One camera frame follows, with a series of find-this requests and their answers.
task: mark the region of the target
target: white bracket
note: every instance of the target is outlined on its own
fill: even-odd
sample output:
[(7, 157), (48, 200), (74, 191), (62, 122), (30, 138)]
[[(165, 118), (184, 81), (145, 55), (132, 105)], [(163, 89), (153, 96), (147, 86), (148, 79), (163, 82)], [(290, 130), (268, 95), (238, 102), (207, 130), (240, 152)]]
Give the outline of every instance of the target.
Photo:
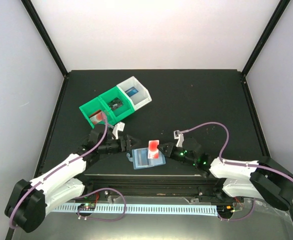
[[(52, 212), (77, 213), (81, 203), (66, 202)], [(97, 203), (94, 210), (80, 210), (80, 213), (121, 214), (123, 204)], [(203, 215), (217, 217), (217, 206), (214, 205), (168, 205), (168, 204), (126, 204), (125, 214), (152, 215)]]
[[(213, 160), (210, 167), (210, 172), (218, 179), (236, 179), (236, 180), (249, 180), (251, 173), (253, 173), (256, 167), (247, 167), (246, 164), (259, 165), (258, 161), (236, 161), (223, 159), (221, 162), (217, 157)], [(230, 165), (228, 163), (241, 164), (242, 166)]]
[(114, 126), (112, 134), (115, 136), (115, 139), (119, 138), (119, 132), (123, 132), (123, 130), (125, 129), (125, 125), (126, 124), (124, 122), (120, 121)]
[(183, 133), (181, 133), (179, 130), (175, 130), (173, 132), (174, 139), (177, 139), (176, 147), (182, 148), (182, 143), (185, 140), (185, 137)]
[(227, 178), (222, 190), (230, 197), (243, 196), (248, 198), (263, 199), (250, 180), (236, 180)]
[[(55, 190), (60, 188), (63, 184), (65, 184), (68, 180), (73, 178), (75, 175), (82, 173), (86, 167), (87, 162), (83, 161), (82, 158), (69, 163), (69, 161), (79, 157), (78, 154), (70, 154), (67, 159), (61, 162), (59, 165), (52, 168), (50, 171), (44, 173), (43, 175), (32, 179), (31, 186), (34, 186), (38, 182), (42, 182), (39, 186), (36, 187), (37, 190), (43, 190), (43, 194), (45, 197), (48, 197)], [(54, 172), (56, 169), (60, 168), (54, 174), (52, 174), (49, 178), (44, 180), (46, 176)]]
[(85, 186), (76, 178), (71, 178), (57, 190), (51, 193), (49, 197), (45, 198), (46, 208), (45, 215), (48, 215), (55, 208), (64, 204), (65, 202), (82, 195)]

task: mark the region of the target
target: white wall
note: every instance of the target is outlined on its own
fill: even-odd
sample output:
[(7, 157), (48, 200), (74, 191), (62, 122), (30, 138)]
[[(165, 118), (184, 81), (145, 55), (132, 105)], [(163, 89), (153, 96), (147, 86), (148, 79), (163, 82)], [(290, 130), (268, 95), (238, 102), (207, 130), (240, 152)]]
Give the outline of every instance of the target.
[(247, 81), (270, 153), (293, 173), (293, 1)]
[(0, 240), (14, 184), (35, 172), (62, 81), (21, 1), (0, 0)]
[(69, 71), (241, 71), (279, 0), (32, 2)]

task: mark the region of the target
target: table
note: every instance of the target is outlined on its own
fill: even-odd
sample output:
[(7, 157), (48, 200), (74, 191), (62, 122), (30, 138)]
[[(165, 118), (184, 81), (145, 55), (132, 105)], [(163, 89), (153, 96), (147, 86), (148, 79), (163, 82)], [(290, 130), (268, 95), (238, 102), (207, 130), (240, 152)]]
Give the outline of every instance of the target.
[[(223, 156), (253, 160), (262, 155), (247, 100), (237, 70), (73, 70), (63, 95), (54, 131), (38, 173), (45, 173), (83, 141), (91, 130), (79, 106), (135, 76), (148, 90), (152, 102), (123, 120), (125, 132), (141, 140), (172, 142), (174, 130), (201, 123), (223, 123), (230, 140)], [(204, 150), (217, 156), (226, 138), (219, 126), (210, 125), (187, 134)], [(197, 177), (197, 171), (168, 159), (165, 165), (134, 170), (125, 154), (104, 157), (85, 174), (100, 178)], [(13, 239), (293, 239), (292, 222), (255, 212), (241, 222), (220, 222), (215, 217), (128, 215), (118, 222), (79, 221), (70, 213), (51, 213), (33, 233), (17, 230)]]

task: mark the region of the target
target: red object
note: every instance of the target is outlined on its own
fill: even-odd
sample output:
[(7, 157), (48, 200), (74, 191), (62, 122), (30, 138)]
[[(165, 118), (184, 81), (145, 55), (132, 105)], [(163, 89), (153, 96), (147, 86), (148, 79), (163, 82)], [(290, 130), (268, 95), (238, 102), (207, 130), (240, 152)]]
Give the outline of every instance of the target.
[(96, 120), (99, 120), (99, 121), (103, 120), (102, 112), (100, 112), (96, 115)]
[(148, 149), (151, 151), (151, 152), (155, 152), (157, 151), (158, 149), (158, 145), (159, 143), (155, 140), (155, 141), (152, 141), (149, 143), (148, 145)]

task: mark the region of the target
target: gray wall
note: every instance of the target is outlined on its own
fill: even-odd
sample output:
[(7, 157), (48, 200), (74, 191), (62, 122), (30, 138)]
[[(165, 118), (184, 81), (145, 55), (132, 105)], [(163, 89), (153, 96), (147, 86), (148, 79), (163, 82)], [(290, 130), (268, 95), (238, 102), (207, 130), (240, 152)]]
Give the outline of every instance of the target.
[(0, 0), (0, 240), (14, 184), (35, 172), (62, 81), (21, 1)]
[(293, 173), (293, 1), (247, 81), (270, 153)]

